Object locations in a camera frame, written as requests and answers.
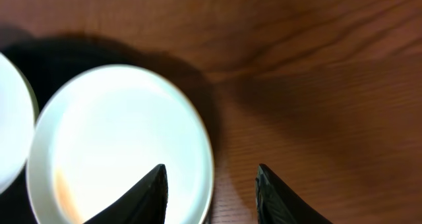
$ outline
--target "white plate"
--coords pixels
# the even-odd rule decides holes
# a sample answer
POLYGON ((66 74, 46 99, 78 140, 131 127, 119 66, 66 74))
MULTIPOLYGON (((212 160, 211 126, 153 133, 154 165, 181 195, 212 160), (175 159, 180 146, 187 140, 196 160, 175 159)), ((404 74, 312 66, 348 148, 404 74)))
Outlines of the white plate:
POLYGON ((202 223, 214 183, 208 135, 189 100, 129 65, 85 72, 48 102, 27 163, 40 223, 87 221, 157 164, 166 165, 166 223, 202 223))
POLYGON ((38 105, 20 71, 0 53, 0 194, 24 167, 38 105))

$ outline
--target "wooden table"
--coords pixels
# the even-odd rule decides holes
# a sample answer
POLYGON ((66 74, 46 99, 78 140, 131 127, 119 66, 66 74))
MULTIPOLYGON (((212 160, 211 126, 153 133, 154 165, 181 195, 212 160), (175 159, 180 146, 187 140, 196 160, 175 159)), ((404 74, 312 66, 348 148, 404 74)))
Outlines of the wooden table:
POLYGON ((256 223, 259 163, 334 223, 422 223, 422 0, 0 0, 0 20, 147 53, 208 127, 212 223, 256 223))

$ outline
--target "plate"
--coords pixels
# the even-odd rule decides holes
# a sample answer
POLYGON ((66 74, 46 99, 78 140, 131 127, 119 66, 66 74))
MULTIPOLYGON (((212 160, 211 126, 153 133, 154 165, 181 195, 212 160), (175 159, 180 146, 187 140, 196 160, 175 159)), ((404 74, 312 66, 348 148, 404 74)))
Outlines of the plate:
POLYGON ((37 115, 38 107, 29 83, 0 53, 0 194, 24 167, 37 115))
POLYGON ((81 223, 157 164, 167 168, 166 223, 202 223, 214 184, 208 135, 189 100, 161 76, 108 65, 66 83, 44 107, 28 157, 40 223, 81 223))

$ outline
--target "black object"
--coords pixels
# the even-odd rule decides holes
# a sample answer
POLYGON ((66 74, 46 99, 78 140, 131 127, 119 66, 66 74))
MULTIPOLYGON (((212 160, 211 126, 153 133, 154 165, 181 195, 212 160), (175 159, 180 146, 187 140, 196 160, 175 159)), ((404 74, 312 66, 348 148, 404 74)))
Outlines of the black object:
POLYGON ((168 197, 165 165, 157 165, 118 201, 85 224, 163 224, 168 197))
POLYGON ((331 223, 264 164, 258 166, 255 190, 259 224, 331 223))
MULTIPOLYGON (((28 79, 40 111, 50 97, 74 76, 108 64, 133 64, 126 57, 73 38, 28 40, 2 50, 28 79)), ((0 223, 36 223, 32 213, 24 171, 0 194, 0 223)))

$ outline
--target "wooden surface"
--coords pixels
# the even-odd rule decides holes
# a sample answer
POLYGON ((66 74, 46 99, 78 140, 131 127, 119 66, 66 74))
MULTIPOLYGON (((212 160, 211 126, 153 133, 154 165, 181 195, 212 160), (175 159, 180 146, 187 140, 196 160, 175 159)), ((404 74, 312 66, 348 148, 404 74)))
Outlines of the wooden surface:
POLYGON ((0 20, 149 53, 208 127, 212 223, 256 223, 259 163, 334 223, 422 223, 422 0, 0 0, 0 20))

